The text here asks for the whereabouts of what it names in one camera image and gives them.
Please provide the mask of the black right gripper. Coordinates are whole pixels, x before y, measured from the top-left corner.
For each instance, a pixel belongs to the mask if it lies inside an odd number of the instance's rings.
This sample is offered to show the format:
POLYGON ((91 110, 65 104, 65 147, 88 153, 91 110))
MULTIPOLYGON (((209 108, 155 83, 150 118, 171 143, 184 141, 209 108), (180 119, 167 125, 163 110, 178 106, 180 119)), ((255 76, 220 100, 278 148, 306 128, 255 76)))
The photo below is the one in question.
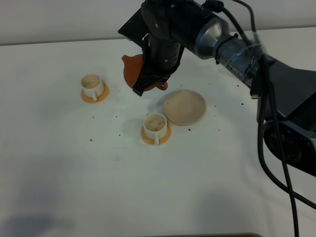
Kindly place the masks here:
POLYGON ((180 60, 181 47, 200 59, 212 58, 209 37, 205 35, 212 21, 209 8, 193 0, 146 0, 141 15, 150 31, 150 59, 132 87, 137 95, 155 87, 168 88, 167 80, 180 60))

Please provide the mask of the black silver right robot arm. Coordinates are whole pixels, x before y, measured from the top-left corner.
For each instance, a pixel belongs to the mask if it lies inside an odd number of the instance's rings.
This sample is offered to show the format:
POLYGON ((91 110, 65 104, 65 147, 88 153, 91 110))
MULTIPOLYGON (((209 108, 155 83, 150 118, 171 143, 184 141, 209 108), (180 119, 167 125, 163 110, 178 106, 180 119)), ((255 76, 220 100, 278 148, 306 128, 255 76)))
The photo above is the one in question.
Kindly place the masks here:
POLYGON ((142 66, 132 84, 142 95, 164 86, 184 49, 213 58, 258 99, 259 141, 279 160, 316 173, 316 74, 269 56, 257 34, 249 39, 219 0, 147 0, 126 24, 126 36, 142 48, 142 66))

